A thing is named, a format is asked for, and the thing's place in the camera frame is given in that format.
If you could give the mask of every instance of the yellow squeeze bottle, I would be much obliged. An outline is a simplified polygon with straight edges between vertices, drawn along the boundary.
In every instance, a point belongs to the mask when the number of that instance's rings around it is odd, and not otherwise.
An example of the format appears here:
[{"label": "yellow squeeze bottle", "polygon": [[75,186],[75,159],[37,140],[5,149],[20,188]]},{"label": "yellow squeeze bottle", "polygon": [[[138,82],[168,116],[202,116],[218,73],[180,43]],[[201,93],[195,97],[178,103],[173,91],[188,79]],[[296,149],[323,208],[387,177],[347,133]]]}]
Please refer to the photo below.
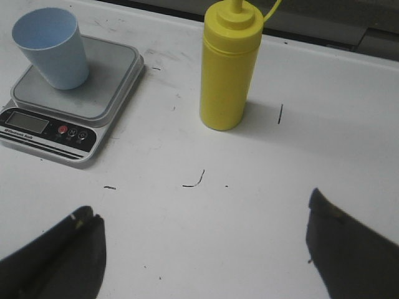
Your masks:
[{"label": "yellow squeeze bottle", "polygon": [[206,11],[200,103],[206,126],[224,131],[241,121],[263,24],[262,13],[243,0],[220,1]]}]

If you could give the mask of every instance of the scale display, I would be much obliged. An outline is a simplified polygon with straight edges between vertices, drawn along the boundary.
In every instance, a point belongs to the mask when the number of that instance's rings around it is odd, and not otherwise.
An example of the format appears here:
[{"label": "scale display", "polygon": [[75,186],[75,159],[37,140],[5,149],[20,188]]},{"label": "scale display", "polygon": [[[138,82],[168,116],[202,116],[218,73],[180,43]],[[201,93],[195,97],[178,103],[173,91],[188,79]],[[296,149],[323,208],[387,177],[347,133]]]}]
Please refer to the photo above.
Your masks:
[{"label": "scale display", "polygon": [[51,87],[30,66],[0,112],[6,146],[84,167],[106,139],[145,71],[136,48],[83,36],[90,74],[73,90]]}]

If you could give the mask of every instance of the yellow bottle cap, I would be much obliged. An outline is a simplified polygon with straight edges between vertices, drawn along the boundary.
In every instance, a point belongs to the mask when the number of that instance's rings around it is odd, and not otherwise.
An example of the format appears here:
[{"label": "yellow bottle cap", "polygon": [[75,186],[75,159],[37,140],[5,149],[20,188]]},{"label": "yellow bottle cap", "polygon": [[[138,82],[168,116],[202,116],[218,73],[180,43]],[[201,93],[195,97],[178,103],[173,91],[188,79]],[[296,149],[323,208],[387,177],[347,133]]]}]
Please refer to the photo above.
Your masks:
[{"label": "yellow bottle cap", "polygon": [[262,13],[247,1],[220,1],[206,11],[204,39],[218,51],[246,53],[259,47],[263,24]]}]

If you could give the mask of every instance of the bottle nozzle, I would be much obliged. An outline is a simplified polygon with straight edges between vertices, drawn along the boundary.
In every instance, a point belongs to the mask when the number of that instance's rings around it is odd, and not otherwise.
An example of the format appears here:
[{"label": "bottle nozzle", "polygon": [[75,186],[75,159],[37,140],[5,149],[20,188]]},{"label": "bottle nozzle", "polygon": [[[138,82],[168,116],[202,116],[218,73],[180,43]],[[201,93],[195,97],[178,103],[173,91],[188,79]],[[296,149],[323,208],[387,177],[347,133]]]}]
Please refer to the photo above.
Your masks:
[{"label": "bottle nozzle", "polygon": [[230,0],[230,10],[239,14],[243,10],[243,0]]}]

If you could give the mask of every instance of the yellow cable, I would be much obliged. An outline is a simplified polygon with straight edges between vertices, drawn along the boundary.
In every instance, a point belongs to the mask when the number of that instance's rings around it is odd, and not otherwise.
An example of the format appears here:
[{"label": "yellow cable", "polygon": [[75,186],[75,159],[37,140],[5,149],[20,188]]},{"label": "yellow cable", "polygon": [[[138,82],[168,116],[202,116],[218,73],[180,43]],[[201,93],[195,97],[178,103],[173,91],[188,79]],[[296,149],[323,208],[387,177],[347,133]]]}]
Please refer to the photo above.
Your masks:
[{"label": "yellow cable", "polygon": [[264,16],[263,22],[266,22],[270,17],[276,12],[277,8],[279,7],[280,3],[282,0],[277,0],[276,3],[274,3],[272,9]]}]

